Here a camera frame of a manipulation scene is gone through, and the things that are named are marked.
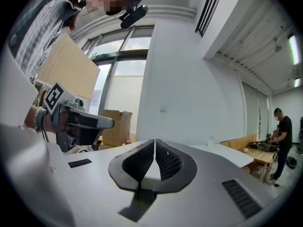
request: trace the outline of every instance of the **person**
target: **person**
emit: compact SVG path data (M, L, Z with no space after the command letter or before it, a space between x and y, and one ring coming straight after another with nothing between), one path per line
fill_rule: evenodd
M133 8L141 0L31 0L16 20L10 34L8 45L24 74L31 78L47 59L52 45L61 29L75 28L76 18L83 7L98 7L107 15L115 15L129 7ZM31 106L25 125L41 131L41 118L45 109ZM50 114L45 117L45 129L54 132ZM66 129L67 115L60 120L60 127Z
M278 157L278 168L275 173L270 174L270 179L267 180L267 183L269 184L274 184L281 176L284 165L287 160L287 154L292 147L293 141L292 121L290 120L290 118L284 115L282 110L279 108L275 109L274 116L279 120L279 126L276 132L274 132L273 135L270 137L268 144L279 142L280 151Z
M303 115L300 119L299 146L298 153L303 153Z

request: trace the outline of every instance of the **striped shirt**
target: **striped shirt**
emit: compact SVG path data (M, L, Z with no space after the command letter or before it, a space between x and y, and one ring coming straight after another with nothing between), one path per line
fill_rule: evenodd
M8 36L8 44L28 78L47 59L64 21L80 9L69 0L31 0L26 5Z

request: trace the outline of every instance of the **black grille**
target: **black grille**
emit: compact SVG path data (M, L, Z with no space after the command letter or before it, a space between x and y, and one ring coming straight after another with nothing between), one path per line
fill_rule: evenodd
M161 181L177 174L183 166L183 161L179 156L159 143L156 143L156 161L160 169Z
M197 28L196 28L196 32L199 32L200 35L203 37L210 20L213 17L214 11L217 8L219 0L206 0L203 11L202 11L202 15L199 19Z
M250 218L262 210L236 180L226 181L222 184L245 218Z
M133 179L141 182L153 162L154 143L128 157L122 164L123 170Z
M70 166L70 168L74 168L77 166L86 165L88 163L91 163L91 161L89 159L84 159L84 160L80 160L80 161L69 162L68 165Z

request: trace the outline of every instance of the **wristband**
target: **wristband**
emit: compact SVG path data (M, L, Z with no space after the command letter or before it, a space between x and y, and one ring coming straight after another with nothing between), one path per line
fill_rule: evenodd
M43 107L37 108L35 113L34 123L35 123L35 130L40 133L42 131L42 124L43 124L43 116L46 112L46 109Z

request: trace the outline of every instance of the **dark pants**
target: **dark pants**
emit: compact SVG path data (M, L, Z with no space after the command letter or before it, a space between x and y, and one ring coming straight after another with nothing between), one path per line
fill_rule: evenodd
M285 163L286 163L286 160L287 160L287 154L288 154L289 150L290 150L290 148L286 148L286 149L282 148L279 151L278 168L277 168L276 173L274 175L275 180L278 179L281 176L282 172L283 172L283 168L285 166Z

